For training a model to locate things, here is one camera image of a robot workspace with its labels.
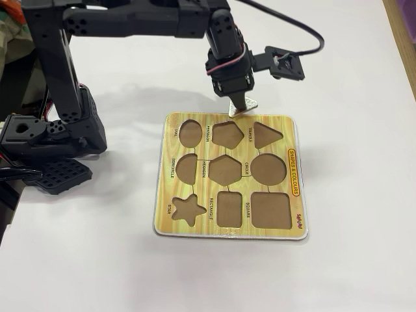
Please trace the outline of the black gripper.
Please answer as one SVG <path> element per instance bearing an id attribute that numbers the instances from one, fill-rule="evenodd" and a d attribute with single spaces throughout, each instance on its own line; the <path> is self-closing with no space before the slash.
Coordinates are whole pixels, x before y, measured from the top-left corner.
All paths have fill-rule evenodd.
<path id="1" fill-rule="evenodd" d="M 215 59 L 211 49 L 205 63 L 206 74 L 211 78 L 215 94 L 227 96 L 237 110 L 246 110 L 245 92 L 254 87 L 252 63 L 247 44 L 242 53 L 233 59 Z"/>

